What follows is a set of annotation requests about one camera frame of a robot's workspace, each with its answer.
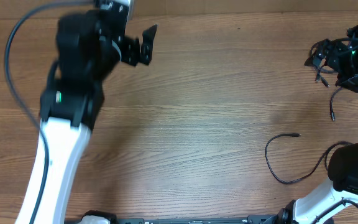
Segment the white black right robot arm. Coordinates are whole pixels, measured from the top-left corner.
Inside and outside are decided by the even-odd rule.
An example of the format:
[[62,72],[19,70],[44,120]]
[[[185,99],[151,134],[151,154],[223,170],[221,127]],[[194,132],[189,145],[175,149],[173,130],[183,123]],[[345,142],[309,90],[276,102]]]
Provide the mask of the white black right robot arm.
[[[316,81],[327,85],[323,74],[336,73],[338,90],[358,93],[358,25],[349,28],[345,38],[315,43],[305,66],[316,70]],[[337,142],[318,161],[324,164],[328,178],[266,223],[332,223],[333,216],[348,206],[358,209],[358,143]]]

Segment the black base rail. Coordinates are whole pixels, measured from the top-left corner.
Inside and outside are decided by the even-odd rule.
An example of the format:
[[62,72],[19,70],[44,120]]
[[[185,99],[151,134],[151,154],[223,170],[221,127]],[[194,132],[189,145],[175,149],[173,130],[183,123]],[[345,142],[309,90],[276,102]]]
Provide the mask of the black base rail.
[[274,224],[285,223],[279,221],[277,215],[249,215],[242,218],[171,218],[171,219],[143,219],[118,218],[113,213],[90,210],[81,218],[66,219],[69,224]]

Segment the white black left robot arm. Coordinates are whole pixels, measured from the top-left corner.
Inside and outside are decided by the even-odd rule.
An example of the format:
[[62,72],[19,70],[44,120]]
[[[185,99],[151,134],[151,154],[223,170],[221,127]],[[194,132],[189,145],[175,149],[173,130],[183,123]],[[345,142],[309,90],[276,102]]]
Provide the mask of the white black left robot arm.
[[32,122],[36,158],[17,223],[63,223],[80,158],[104,103],[103,81],[119,62],[147,65],[157,28],[125,35],[133,1],[95,1],[94,9],[61,17],[52,63]]

